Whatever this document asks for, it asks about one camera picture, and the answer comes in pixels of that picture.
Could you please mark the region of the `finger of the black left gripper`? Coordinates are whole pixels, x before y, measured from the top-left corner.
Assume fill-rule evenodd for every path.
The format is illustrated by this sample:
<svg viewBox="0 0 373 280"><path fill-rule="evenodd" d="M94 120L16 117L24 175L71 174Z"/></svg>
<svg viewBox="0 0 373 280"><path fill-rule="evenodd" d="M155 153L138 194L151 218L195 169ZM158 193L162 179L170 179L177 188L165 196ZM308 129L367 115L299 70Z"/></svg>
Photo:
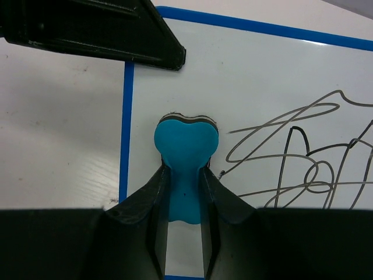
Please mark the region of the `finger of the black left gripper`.
<svg viewBox="0 0 373 280"><path fill-rule="evenodd" d="M180 70L186 49L151 1L1 1L8 43Z"/></svg>

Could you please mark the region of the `blue whiteboard eraser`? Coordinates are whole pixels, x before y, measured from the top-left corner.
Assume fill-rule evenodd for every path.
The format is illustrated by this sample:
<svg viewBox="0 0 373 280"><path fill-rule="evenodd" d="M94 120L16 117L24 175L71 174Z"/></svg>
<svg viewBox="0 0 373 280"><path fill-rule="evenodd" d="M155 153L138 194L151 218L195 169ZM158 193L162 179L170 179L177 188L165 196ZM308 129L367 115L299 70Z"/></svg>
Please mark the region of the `blue whiteboard eraser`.
<svg viewBox="0 0 373 280"><path fill-rule="evenodd" d="M154 144L171 172L168 220L200 224L199 172L219 145L216 123L205 115L166 114L154 131Z"/></svg>

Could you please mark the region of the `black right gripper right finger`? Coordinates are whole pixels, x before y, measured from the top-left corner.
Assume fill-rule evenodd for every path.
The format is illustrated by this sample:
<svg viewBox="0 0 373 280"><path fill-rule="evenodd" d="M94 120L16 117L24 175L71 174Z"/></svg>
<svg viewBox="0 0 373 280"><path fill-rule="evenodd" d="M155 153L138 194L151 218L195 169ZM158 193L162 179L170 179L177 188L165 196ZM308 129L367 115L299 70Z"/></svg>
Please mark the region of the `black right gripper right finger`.
<svg viewBox="0 0 373 280"><path fill-rule="evenodd" d="M262 279L258 217L204 167L198 182L205 279Z"/></svg>

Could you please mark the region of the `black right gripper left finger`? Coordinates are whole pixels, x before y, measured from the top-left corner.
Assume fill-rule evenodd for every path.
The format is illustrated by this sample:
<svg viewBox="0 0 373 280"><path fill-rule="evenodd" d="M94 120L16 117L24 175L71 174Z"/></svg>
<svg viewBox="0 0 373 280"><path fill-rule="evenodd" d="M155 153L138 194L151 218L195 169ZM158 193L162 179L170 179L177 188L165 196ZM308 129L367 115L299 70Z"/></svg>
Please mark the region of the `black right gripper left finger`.
<svg viewBox="0 0 373 280"><path fill-rule="evenodd" d="M106 212L104 279L164 278L170 181L170 169L161 165L143 187Z"/></svg>

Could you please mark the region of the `blue framed small whiteboard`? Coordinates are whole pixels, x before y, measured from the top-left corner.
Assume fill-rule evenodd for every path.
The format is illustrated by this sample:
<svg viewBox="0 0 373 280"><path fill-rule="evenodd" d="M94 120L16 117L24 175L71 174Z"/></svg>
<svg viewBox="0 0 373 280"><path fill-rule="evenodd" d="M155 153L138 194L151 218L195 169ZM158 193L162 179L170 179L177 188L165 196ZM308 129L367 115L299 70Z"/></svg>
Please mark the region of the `blue framed small whiteboard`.
<svg viewBox="0 0 373 280"><path fill-rule="evenodd" d="M372 278L372 42L160 7L179 72L126 63L119 198L161 163L168 113L217 125L211 170L253 206L273 279Z"/></svg>

